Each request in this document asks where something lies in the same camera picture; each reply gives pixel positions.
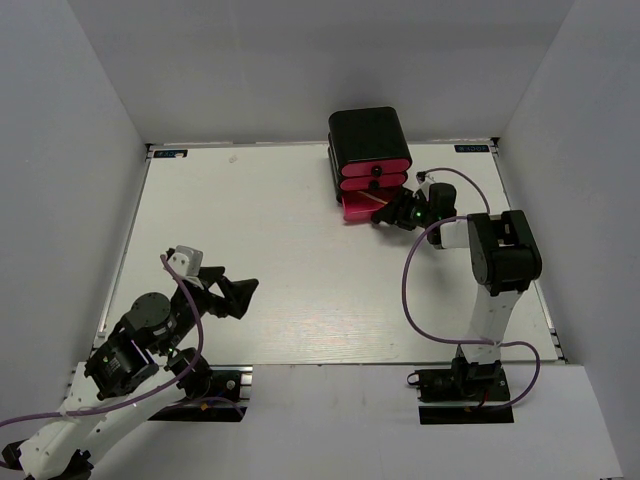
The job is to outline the yellow pen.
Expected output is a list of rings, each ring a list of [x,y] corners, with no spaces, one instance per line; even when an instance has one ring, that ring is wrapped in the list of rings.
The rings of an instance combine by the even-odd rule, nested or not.
[[[388,203],[388,200],[384,200],[365,191],[358,191],[357,193],[382,205],[386,205]]]

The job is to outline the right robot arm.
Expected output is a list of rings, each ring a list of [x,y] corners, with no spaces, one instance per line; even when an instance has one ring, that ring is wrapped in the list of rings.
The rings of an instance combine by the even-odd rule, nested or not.
[[[504,336],[512,312],[531,283],[540,277],[542,258],[523,211],[462,216],[457,212],[456,200],[457,191],[448,183],[432,183],[416,191],[402,188],[372,214],[371,220],[407,231],[420,228],[412,253],[423,242],[440,250],[468,251],[477,294],[463,338],[428,333],[410,314],[406,294],[401,296],[401,302],[405,318],[416,333],[456,348],[449,369],[424,375],[428,399],[486,402],[503,372],[501,351],[510,345]]]

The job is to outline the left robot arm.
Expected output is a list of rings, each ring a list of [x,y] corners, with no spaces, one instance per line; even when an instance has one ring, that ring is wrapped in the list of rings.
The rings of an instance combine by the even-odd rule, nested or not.
[[[241,319],[258,280],[231,281],[223,267],[168,272],[174,294],[148,292],[133,302],[80,364],[61,406],[40,414],[44,426],[4,447],[2,468],[27,479],[87,479],[111,448],[156,415],[218,404],[244,414],[243,372],[213,368],[203,357],[202,319]]]

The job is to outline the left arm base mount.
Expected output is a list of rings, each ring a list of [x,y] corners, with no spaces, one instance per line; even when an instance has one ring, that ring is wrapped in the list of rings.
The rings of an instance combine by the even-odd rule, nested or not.
[[[204,386],[150,418],[150,421],[240,423],[248,409],[252,366],[211,366]]]

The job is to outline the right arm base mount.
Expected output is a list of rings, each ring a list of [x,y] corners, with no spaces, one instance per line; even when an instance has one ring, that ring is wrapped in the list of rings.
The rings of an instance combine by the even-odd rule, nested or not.
[[[406,381],[417,391],[422,426],[514,423],[512,407],[503,407],[511,400],[504,372],[500,372],[496,380],[467,390],[455,383],[451,368],[415,370]]]

